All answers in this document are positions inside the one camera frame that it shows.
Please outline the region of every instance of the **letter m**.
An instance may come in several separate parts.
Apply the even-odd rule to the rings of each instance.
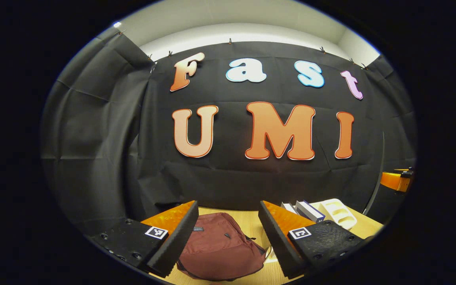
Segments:
[[[270,151],[265,148],[266,138],[272,146],[277,158],[281,158],[291,139],[293,146],[288,157],[293,160],[311,160],[314,158],[312,149],[312,120],[315,110],[306,105],[296,105],[283,124],[279,114],[271,103],[252,102],[247,110],[253,115],[253,137],[251,148],[246,150],[249,159],[266,159]]]

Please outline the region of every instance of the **white letter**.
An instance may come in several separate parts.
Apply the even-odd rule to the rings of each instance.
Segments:
[[[254,58],[241,58],[230,63],[232,69],[226,72],[226,78],[232,82],[242,82],[249,80],[251,82],[262,82],[266,78],[263,73],[263,65],[259,60]]]
[[[317,64],[299,60],[295,63],[295,69],[301,73],[298,80],[305,86],[320,88],[325,84],[325,79],[320,74],[321,68]]]

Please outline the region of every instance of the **white object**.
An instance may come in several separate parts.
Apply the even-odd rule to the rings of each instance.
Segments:
[[[266,79],[261,61],[254,58],[240,58],[230,63],[231,69],[226,72],[226,79],[232,82],[262,82]]]
[[[305,218],[308,218],[309,220],[312,220],[314,222],[322,222],[325,219],[324,214],[315,209],[306,201],[297,201],[295,206],[297,213]]]
[[[295,69],[300,72],[298,80],[304,86],[321,88],[325,84],[325,79],[321,75],[321,68],[317,64],[299,60],[295,63]]]
[[[355,216],[339,199],[312,203],[312,206],[325,215],[325,220],[332,220],[344,229],[350,230],[357,223]]]
[[[268,249],[266,250],[266,258],[265,258],[264,263],[271,263],[271,262],[276,262],[276,261],[278,261],[278,260],[277,260],[276,253],[274,252],[274,248],[268,247]]]
[[[298,215],[298,213],[295,211],[295,208],[293,208],[293,206],[290,203],[281,202],[281,208],[284,208],[284,209],[286,209],[292,213],[296,213]]]

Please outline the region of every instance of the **orange object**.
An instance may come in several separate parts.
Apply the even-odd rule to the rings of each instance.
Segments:
[[[291,139],[293,146],[288,157],[293,160],[311,160],[314,158],[312,149],[312,119],[314,108],[307,105],[295,105],[286,123],[281,121],[274,105],[268,102],[252,102],[246,109],[253,115],[253,135],[251,148],[246,150],[249,159],[266,159],[270,151],[265,147],[266,138],[270,142],[275,157],[281,158]]]
[[[411,179],[400,177],[400,174],[398,173],[383,172],[380,183],[393,190],[406,192],[410,181]]]
[[[309,220],[308,218],[304,218],[301,215],[297,215],[292,213],[286,209],[281,208],[272,203],[268,203],[267,201],[263,201],[265,207],[272,215],[272,218],[275,220],[281,231],[283,232],[284,236],[290,243],[290,245],[296,250],[291,240],[288,238],[288,232],[294,229],[308,227],[314,225],[315,222]]]
[[[186,74],[193,76],[196,73],[197,61],[202,61],[205,58],[203,52],[199,52],[193,56],[183,59],[174,65],[175,79],[170,87],[170,92],[177,91],[189,85],[190,80],[186,78]]]
[[[355,118],[348,112],[338,112],[337,119],[340,123],[340,135],[339,148],[335,151],[335,157],[338,159],[350,158],[353,155],[353,150],[351,149],[351,133]]]
[[[173,231],[177,228],[181,220],[184,218],[186,213],[189,211],[195,201],[182,204],[170,210],[166,210],[162,213],[154,215],[146,220],[141,221],[142,224],[165,229],[168,231],[169,236],[172,235]]]
[[[181,109],[172,113],[174,120],[175,147],[177,150],[188,157],[203,157],[212,148],[214,115],[219,108],[214,105],[202,106],[198,108],[197,114],[201,117],[201,135],[199,144],[191,144],[188,139],[188,120],[192,115],[191,110]]]

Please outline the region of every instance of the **black border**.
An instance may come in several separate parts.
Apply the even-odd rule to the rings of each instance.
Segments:
[[[0,2],[0,280],[150,283],[71,226],[47,190],[38,155],[40,114],[58,74],[89,40],[145,4]],[[418,175],[395,218],[359,254],[301,281],[456,283],[456,2],[311,5],[394,64],[416,108],[420,141]]]

